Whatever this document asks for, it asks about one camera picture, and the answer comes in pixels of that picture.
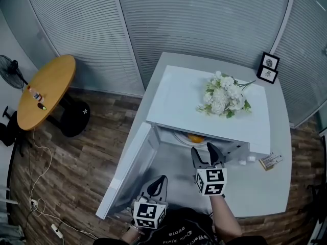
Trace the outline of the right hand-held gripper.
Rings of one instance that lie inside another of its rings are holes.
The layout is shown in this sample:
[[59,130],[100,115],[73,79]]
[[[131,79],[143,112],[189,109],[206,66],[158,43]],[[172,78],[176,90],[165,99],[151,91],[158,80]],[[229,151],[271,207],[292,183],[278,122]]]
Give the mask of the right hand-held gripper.
[[203,162],[197,149],[191,148],[191,158],[195,168],[194,182],[202,196],[223,195],[227,183],[225,156],[215,145],[208,142],[210,163]]

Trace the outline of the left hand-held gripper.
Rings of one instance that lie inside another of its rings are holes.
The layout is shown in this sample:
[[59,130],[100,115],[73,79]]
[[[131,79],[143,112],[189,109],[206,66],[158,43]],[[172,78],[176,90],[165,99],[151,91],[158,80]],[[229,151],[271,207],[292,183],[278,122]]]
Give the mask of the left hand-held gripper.
[[135,226],[157,229],[166,215],[168,178],[158,176],[146,182],[134,201],[133,219]]

